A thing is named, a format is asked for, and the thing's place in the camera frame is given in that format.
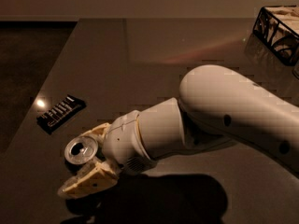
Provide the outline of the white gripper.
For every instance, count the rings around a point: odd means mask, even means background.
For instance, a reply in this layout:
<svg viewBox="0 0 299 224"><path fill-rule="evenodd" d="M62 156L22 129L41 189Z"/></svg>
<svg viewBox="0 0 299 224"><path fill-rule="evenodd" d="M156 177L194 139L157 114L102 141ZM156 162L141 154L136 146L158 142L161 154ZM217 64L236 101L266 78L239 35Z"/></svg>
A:
<svg viewBox="0 0 299 224"><path fill-rule="evenodd" d="M157 165L143 147L138 128L139 112L133 111L117 118L111 125L102 123L82 136L103 141L102 153L108 161L90 161L76 175L58 189L64 199L79 199L114 187L121 170L127 175L138 175Z"/></svg>

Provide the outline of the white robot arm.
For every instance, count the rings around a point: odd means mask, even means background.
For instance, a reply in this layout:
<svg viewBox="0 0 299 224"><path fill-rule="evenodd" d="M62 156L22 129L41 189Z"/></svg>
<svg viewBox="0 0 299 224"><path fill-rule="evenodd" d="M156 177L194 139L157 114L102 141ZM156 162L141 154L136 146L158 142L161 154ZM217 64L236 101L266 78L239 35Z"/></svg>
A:
<svg viewBox="0 0 299 224"><path fill-rule="evenodd" d="M78 199L110 189L173 155L246 144L299 174L299 108L237 72L207 64L190 71L179 97L132 111L74 138L65 158L78 166L59 196Z"/></svg>

